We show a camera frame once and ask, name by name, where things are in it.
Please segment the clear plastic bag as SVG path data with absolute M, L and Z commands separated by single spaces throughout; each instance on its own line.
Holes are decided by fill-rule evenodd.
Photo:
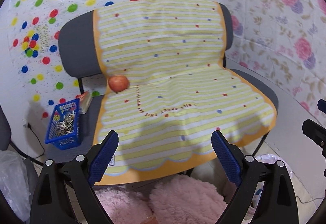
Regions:
M 1 192 L 15 215 L 27 221 L 30 191 L 26 166 L 20 155 L 9 150 L 1 151 Z

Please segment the left pink fuzzy slipper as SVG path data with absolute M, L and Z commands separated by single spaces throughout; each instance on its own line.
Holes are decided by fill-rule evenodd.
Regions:
M 143 194 L 126 188 L 95 190 L 102 207 L 114 223 L 144 223 L 153 217 Z

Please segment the blue plastic basket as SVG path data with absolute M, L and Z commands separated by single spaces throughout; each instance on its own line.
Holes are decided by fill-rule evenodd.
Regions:
M 80 146 L 79 105 L 80 100 L 74 99 L 54 107 L 45 136 L 45 144 L 52 144 L 59 150 Z

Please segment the small snack box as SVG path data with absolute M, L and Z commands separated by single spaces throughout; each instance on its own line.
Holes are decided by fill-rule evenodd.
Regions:
M 81 95 L 76 96 L 76 99 L 79 100 L 79 113 L 86 114 L 93 99 L 92 95 L 89 91 L 87 91 Z

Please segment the red apple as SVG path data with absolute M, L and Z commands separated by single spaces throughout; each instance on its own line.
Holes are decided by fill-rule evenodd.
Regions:
M 108 80 L 108 85 L 113 92 L 122 92 L 129 87 L 129 80 L 124 75 L 116 75 Z

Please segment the floral wall sheet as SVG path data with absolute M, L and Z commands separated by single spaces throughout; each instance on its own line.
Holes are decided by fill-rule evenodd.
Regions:
M 324 0 L 219 0 L 230 11 L 227 57 L 290 94 L 319 122 L 325 114 Z

